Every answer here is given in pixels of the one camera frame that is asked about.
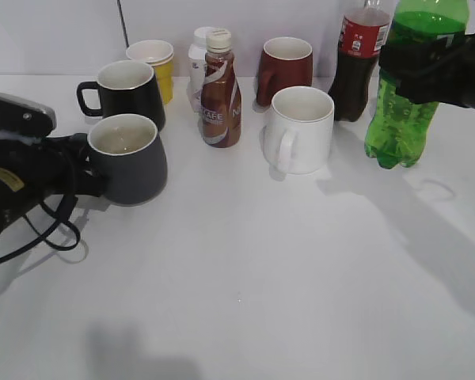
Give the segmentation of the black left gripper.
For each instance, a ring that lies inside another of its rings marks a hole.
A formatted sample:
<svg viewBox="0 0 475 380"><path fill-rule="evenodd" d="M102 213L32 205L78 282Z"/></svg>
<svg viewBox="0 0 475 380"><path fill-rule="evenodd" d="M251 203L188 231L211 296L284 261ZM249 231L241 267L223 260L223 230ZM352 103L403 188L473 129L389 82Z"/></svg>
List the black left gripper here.
<svg viewBox="0 0 475 380"><path fill-rule="evenodd" d="M77 133L32 145L0 140L0 235L18 219L36 234L12 256L41 242L62 252L78 245L79 229L70 221L78 196L101 197L107 185L89 161L87 137Z"/></svg>

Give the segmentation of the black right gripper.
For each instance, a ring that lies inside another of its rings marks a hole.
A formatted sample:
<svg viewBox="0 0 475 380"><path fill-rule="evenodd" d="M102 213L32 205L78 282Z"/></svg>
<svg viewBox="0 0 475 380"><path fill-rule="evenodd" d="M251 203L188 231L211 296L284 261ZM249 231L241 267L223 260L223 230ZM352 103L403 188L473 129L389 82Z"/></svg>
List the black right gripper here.
<svg viewBox="0 0 475 380"><path fill-rule="evenodd" d="M396 82L396 94L415 105L439 102L475 109L475 33L424 43L389 42L380 74Z"/></svg>

